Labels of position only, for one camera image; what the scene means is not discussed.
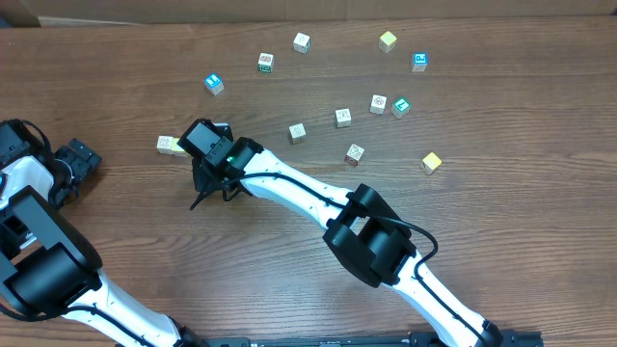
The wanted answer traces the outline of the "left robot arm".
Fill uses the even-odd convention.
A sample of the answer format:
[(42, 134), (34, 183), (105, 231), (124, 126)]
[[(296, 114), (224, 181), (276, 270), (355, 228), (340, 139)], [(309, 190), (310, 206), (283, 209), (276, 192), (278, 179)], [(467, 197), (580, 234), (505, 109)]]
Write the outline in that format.
[(33, 123), (2, 121), (2, 313), (24, 322), (63, 317), (120, 346), (205, 345), (115, 285), (94, 246), (60, 214), (100, 162), (76, 139), (53, 149)]

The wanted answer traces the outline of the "red letter white block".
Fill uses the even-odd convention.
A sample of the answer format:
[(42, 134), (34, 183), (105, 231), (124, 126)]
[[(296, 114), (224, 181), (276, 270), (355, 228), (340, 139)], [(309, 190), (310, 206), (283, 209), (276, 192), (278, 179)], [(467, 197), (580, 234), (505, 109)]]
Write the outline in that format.
[(162, 154), (172, 154), (173, 143), (174, 138), (172, 136), (159, 136), (156, 148)]

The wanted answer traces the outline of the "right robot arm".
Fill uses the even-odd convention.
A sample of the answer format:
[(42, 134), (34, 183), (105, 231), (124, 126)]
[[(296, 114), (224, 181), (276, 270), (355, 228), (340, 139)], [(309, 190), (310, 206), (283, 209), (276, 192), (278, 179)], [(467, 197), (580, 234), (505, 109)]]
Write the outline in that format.
[(225, 123), (195, 120), (178, 144), (193, 158), (200, 200), (221, 192), (271, 200), (324, 231), (339, 263), (371, 287), (384, 284), (420, 313), (447, 346), (498, 346), (498, 327), (462, 304), (430, 271), (404, 222), (371, 187), (338, 188), (286, 165), (256, 141), (235, 139)]

